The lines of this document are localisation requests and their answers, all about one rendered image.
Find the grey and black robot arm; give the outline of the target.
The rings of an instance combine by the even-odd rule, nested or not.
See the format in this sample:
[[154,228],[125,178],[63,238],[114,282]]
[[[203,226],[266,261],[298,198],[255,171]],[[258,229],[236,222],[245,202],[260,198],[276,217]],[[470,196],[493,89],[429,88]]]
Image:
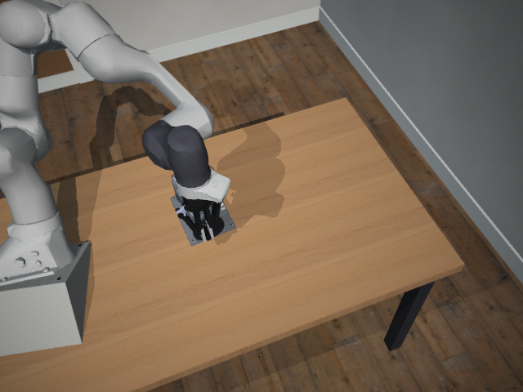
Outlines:
[[154,165],[174,171],[181,196],[221,203],[231,184],[208,165],[203,141],[215,126],[209,109],[150,53],[125,43],[91,5],[52,4],[0,4],[0,188],[13,218],[0,246],[0,286],[53,275],[76,257],[51,186],[34,166],[52,145],[39,108],[40,50],[68,47],[97,81],[151,83],[177,107],[144,130],[142,144]]

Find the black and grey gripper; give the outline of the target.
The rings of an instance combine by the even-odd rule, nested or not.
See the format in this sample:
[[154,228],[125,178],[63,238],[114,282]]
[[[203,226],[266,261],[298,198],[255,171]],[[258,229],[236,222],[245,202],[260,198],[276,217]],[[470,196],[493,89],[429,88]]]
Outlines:
[[[183,197],[183,196],[182,196]],[[221,203],[213,202],[210,200],[202,200],[202,199],[187,199],[183,197],[183,204],[182,208],[177,208],[176,213],[179,218],[184,220],[184,222],[190,227],[192,231],[199,231],[199,234],[202,237],[202,240],[204,243],[206,243],[206,237],[202,226],[202,221],[200,217],[200,212],[203,211],[205,215],[205,221],[208,228],[208,232],[210,233],[212,239],[214,239],[213,236],[213,222],[218,222],[219,215],[220,215],[220,209],[221,209]],[[213,204],[212,204],[213,202]],[[207,204],[207,205],[206,205]],[[212,216],[210,215],[209,207],[212,204]],[[194,213],[194,219],[195,223],[188,217],[186,214],[186,211],[193,212]]]

